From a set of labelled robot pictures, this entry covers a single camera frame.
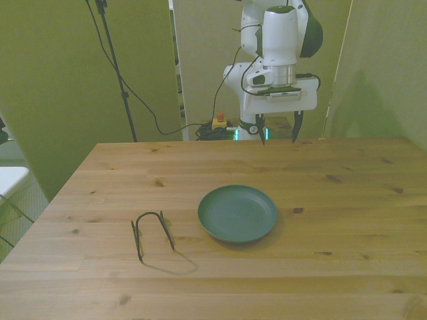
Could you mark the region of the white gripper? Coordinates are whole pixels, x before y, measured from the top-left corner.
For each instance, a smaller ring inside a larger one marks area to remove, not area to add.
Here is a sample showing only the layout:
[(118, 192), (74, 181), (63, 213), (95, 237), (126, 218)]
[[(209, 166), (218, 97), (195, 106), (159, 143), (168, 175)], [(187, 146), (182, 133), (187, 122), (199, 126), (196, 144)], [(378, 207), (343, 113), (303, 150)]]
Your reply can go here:
[(299, 79), (293, 85), (293, 88), (300, 88), (300, 90), (258, 96), (244, 93), (242, 110), (246, 114), (256, 114), (256, 127), (258, 128), (263, 145), (266, 143), (264, 133), (265, 119), (263, 114), (295, 111), (294, 126), (292, 129), (292, 143), (294, 143), (302, 127), (302, 111), (309, 111), (316, 108), (318, 102), (317, 79)]

